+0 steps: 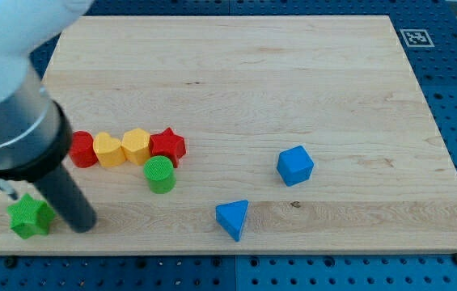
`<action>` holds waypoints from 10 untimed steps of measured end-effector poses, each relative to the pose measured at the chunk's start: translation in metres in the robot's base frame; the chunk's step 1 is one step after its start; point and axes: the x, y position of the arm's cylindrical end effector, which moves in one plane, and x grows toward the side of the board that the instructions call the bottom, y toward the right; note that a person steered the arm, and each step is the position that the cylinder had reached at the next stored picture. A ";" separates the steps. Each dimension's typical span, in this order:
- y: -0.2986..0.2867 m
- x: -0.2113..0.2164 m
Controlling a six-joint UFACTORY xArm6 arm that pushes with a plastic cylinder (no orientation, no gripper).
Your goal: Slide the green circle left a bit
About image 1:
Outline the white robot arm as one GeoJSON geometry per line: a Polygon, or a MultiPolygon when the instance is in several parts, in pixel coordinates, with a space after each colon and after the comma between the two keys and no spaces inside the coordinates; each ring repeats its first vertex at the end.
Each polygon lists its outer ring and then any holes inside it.
{"type": "Polygon", "coordinates": [[[30,54],[92,3],[0,0],[0,189],[17,199],[11,182],[32,183],[77,233],[94,226],[95,210],[62,165],[73,131],[41,84],[30,54]]]}

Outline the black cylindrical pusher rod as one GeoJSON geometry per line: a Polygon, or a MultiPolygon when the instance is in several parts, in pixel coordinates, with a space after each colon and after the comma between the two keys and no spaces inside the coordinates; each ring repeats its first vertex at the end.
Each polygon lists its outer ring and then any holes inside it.
{"type": "Polygon", "coordinates": [[[95,210],[62,164],[33,185],[72,231],[84,233],[94,227],[95,210]]]}

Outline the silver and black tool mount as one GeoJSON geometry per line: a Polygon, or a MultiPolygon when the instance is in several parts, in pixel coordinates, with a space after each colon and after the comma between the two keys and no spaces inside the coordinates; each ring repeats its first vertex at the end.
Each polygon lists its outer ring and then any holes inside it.
{"type": "Polygon", "coordinates": [[[60,166],[71,143],[70,122],[29,66],[19,88],[0,102],[0,179],[43,178],[60,166]]]}

